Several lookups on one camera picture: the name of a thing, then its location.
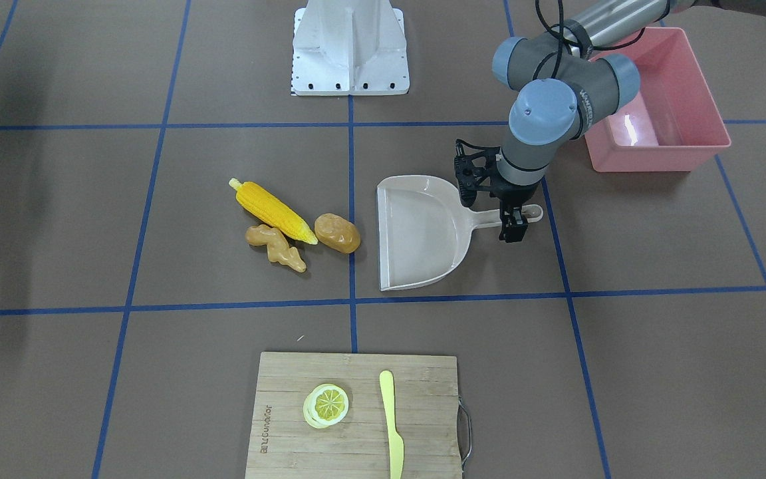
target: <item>knife handle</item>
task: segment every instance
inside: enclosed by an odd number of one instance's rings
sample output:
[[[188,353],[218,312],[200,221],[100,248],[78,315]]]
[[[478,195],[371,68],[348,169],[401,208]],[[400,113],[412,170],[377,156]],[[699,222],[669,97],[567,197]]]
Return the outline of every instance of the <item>knife handle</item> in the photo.
[[[383,396],[383,410],[386,412],[386,428],[395,430],[395,378],[392,371],[380,373],[380,395]]]

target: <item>robotic arm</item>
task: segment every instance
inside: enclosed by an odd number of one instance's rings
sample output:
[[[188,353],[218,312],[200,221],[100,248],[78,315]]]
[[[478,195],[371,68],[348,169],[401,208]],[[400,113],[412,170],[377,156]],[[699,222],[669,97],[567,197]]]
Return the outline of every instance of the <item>robotic arm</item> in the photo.
[[[493,57],[493,74],[519,91],[519,97],[501,146],[457,140],[454,162],[463,206],[472,206],[478,191],[498,197],[499,240],[521,241],[528,228],[522,205],[534,196],[557,148],[581,138],[594,122],[638,94],[640,74],[633,61],[620,54],[588,61],[595,46],[613,45],[669,13],[693,6],[766,16],[766,0],[602,0],[563,21],[562,32],[556,26],[532,40],[504,40]],[[472,152],[466,154],[466,148]]]

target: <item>white scoop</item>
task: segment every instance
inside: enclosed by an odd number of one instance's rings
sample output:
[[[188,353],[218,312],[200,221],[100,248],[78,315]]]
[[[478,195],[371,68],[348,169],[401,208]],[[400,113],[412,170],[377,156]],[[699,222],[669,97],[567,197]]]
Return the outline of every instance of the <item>white scoop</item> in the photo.
[[[542,219],[538,204],[522,207],[527,221]],[[453,184],[435,176],[390,176],[377,185],[380,290],[431,285],[465,258],[471,232],[501,226],[499,210],[472,212]]]

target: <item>white plastic stand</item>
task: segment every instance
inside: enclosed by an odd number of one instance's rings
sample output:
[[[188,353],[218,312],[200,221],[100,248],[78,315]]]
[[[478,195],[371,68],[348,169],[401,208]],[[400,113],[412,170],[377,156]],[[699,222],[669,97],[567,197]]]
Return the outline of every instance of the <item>white plastic stand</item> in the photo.
[[[389,0],[309,0],[295,12],[291,92],[404,94],[404,13]]]

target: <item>lime slice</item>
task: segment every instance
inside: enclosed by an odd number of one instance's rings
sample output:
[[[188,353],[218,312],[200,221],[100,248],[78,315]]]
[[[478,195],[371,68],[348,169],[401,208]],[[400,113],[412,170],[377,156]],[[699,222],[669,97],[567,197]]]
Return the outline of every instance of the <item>lime slice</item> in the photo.
[[[313,428],[326,428],[342,421],[347,409],[344,389],[336,385],[320,385],[303,401],[303,418]]]

